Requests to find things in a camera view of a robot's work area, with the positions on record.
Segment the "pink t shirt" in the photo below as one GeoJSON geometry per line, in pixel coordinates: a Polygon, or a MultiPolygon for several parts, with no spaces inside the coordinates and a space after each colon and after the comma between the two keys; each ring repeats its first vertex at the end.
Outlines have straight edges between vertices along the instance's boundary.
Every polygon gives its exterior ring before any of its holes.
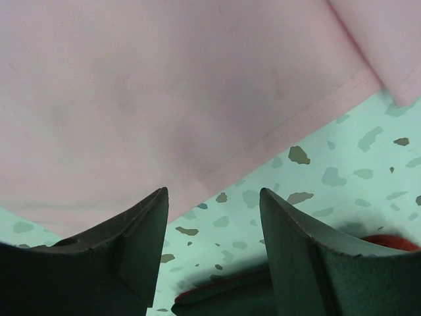
{"type": "Polygon", "coordinates": [[[1,206],[176,219],[380,88],[420,97],[419,1],[2,1],[1,206]]]}

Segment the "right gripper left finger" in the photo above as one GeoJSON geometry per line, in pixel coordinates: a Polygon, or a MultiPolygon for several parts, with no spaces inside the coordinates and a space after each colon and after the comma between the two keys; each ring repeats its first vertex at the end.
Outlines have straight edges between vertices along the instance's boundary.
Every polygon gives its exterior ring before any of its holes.
{"type": "Polygon", "coordinates": [[[144,315],[153,305],[168,190],[52,246],[1,244],[2,315],[144,315]]]}

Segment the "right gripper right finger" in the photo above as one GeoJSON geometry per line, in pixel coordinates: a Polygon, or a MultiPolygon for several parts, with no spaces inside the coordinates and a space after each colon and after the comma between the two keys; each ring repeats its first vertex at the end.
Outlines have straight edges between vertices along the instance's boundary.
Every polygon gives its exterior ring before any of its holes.
{"type": "Polygon", "coordinates": [[[380,246],[260,191],[260,220],[280,315],[419,315],[420,252],[380,246]]]}

